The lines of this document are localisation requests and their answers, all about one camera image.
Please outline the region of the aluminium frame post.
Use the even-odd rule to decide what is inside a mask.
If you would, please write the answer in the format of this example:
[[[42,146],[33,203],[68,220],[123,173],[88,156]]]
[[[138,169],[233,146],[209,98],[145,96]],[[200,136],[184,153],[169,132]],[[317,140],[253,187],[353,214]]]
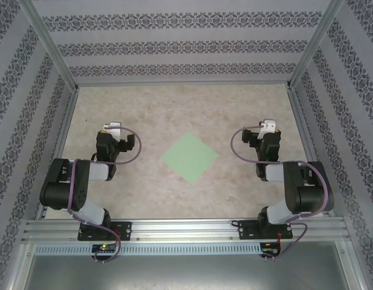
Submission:
[[[333,23],[334,18],[339,12],[342,4],[345,0],[330,0],[322,18],[319,21],[318,26],[316,27],[308,45],[306,46],[302,57],[298,61],[291,79],[287,82],[287,88],[292,91],[293,88],[297,86],[299,81],[302,78],[306,68],[308,67],[311,59],[313,58],[316,50],[323,41],[330,25]]]
[[[53,40],[51,33],[49,32],[44,20],[37,11],[32,0],[18,0],[18,3],[26,15],[28,21],[33,27],[34,31],[38,35],[42,45],[44,46],[47,53],[52,58],[54,64],[56,65],[60,75],[64,79],[65,83],[70,88],[70,91],[76,92],[78,84],[74,80],[74,77],[63,58],[57,44]]]

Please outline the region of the left aluminium side rail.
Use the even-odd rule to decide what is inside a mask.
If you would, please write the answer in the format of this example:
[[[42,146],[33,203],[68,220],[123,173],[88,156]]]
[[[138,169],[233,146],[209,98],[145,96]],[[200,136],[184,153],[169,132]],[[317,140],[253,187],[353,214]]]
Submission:
[[[44,216],[44,207],[39,201],[40,192],[52,161],[62,156],[78,95],[79,88],[69,95],[67,101],[63,101],[56,113],[53,126],[50,129],[50,134],[47,139],[47,146],[42,155],[42,157],[46,157],[46,159],[42,160],[34,180],[34,202],[32,202],[32,204],[35,206],[35,209],[31,211],[31,219],[42,219]]]

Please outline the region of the grey metal sheet panel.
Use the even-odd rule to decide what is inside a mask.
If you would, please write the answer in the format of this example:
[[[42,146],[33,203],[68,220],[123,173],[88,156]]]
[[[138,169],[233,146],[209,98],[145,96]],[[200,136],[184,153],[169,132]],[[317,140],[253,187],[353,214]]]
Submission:
[[[36,256],[20,290],[352,290],[333,248],[274,262],[256,255]]]

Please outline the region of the aluminium rear frame bar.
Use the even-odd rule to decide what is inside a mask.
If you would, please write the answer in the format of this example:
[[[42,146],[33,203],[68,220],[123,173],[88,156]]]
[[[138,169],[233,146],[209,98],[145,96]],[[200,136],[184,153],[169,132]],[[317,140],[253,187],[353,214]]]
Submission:
[[[123,87],[123,86],[210,86],[210,85],[287,85],[289,81],[277,80],[241,80],[241,81],[185,81],[185,82],[114,82],[114,83],[83,83],[77,85],[78,88],[97,87]]]

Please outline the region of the small circuit board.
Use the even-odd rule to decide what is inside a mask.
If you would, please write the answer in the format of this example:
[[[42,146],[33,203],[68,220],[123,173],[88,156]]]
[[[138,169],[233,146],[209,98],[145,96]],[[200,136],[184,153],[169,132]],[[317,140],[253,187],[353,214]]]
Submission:
[[[281,244],[279,242],[261,243],[261,250],[263,253],[277,256],[281,251]]]
[[[114,253],[116,246],[114,244],[95,244],[92,245],[92,253]]]

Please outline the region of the right small circuit board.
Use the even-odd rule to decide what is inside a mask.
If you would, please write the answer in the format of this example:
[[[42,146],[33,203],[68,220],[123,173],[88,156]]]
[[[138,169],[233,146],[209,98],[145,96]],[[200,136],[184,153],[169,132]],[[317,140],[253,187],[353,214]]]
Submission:
[[[261,243],[261,250],[263,253],[277,256],[281,251],[281,244],[279,242]]]

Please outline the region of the light green paper sheet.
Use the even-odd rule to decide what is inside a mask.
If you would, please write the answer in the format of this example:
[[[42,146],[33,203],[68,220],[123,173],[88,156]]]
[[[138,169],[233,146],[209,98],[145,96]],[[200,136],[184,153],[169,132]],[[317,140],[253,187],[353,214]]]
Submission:
[[[200,139],[186,133],[165,151],[161,160],[189,184],[194,184],[218,157],[219,154]]]

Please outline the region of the left small circuit board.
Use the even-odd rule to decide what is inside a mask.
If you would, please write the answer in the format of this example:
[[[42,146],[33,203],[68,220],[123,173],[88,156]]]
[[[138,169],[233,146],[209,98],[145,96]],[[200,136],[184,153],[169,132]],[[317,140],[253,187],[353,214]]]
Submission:
[[[116,246],[114,244],[95,244],[92,245],[92,253],[114,253]]]

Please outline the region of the right aluminium frame post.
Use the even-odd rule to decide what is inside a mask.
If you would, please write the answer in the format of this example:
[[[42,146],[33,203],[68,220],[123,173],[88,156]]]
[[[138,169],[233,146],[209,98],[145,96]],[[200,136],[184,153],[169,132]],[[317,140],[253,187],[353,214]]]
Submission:
[[[334,18],[339,12],[342,4],[345,0],[330,0],[322,18],[319,21],[318,26],[316,27],[308,45],[306,46],[302,57],[298,61],[291,79],[287,82],[287,88],[292,91],[293,88],[297,86],[299,81],[302,78],[306,68],[308,67],[311,59],[313,58],[316,50],[323,41],[330,25],[333,23]]]

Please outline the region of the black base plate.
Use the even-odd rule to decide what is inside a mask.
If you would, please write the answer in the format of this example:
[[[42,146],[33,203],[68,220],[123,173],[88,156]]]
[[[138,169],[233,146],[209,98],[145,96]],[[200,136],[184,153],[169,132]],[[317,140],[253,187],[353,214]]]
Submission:
[[[293,233],[285,224],[261,224],[257,220],[238,221],[241,240],[278,240],[292,239]]]
[[[111,231],[118,234],[121,241],[129,241],[132,233],[131,222],[112,221],[109,228]],[[80,224],[77,235],[79,241],[116,241],[116,237],[106,231],[89,225]]]

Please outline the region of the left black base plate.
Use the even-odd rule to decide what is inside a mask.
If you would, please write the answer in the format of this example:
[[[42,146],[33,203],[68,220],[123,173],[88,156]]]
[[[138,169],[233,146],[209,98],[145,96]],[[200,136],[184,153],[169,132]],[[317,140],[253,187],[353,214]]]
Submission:
[[[129,241],[132,233],[131,222],[112,221],[109,228],[111,231],[118,234],[121,241]],[[106,231],[89,225],[80,224],[77,235],[79,241],[116,241],[116,237]]]

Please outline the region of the aluminium mounting rail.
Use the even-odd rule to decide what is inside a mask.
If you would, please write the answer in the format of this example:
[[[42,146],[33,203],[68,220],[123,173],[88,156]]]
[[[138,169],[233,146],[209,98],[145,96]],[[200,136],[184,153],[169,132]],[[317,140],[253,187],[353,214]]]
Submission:
[[[349,241],[342,217],[302,219],[308,231],[302,242]],[[28,221],[21,243],[77,243],[79,223],[68,219]],[[135,219],[129,243],[239,242],[238,229],[229,219]]]

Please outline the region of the left aluminium frame post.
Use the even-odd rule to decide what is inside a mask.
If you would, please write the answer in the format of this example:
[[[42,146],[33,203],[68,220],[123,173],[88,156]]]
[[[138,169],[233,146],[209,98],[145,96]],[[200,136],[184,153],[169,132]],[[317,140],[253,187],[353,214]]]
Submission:
[[[42,45],[44,46],[47,53],[52,58],[54,64],[56,65],[60,75],[64,79],[65,83],[70,88],[70,91],[76,92],[78,84],[74,80],[74,77],[63,58],[57,44],[53,40],[51,33],[49,32],[44,20],[37,11],[32,0],[18,0],[18,3],[26,15],[28,21],[33,27],[34,31],[38,35]]]

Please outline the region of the aluminium side rail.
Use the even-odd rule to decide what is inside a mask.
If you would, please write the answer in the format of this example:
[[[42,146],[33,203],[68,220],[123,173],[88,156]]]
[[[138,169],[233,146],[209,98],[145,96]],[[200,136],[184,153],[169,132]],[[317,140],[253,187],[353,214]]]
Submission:
[[[32,202],[32,204],[35,206],[35,209],[31,211],[31,219],[42,219],[44,216],[44,207],[39,201],[40,192],[52,161],[62,156],[78,95],[79,88],[69,95],[67,101],[63,101],[56,113],[53,126],[50,129],[50,134],[47,139],[47,146],[42,155],[42,157],[46,157],[46,159],[42,160],[34,180],[34,202]]]
[[[305,156],[307,161],[317,161],[316,150],[311,141],[310,132],[307,128],[305,117],[300,107],[297,94],[295,91],[286,86],[288,99],[290,101],[291,109],[294,115],[296,126],[300,135],[300,139],[303,145]]]

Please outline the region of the right aluminium side rail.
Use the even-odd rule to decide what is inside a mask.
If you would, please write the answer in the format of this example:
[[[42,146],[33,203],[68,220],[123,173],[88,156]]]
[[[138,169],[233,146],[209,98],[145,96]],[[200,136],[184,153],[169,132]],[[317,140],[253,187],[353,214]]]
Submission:
[[[307,161],[317,161],[316,150],[311,141],[310,132],[307,128],[305,117],[300,107],[297,94],[295,91],[286,86],[288,99],[290,101],[291,109],[294,115],[296,126],[300,135],[300,139],[303,145],[305,156]]]

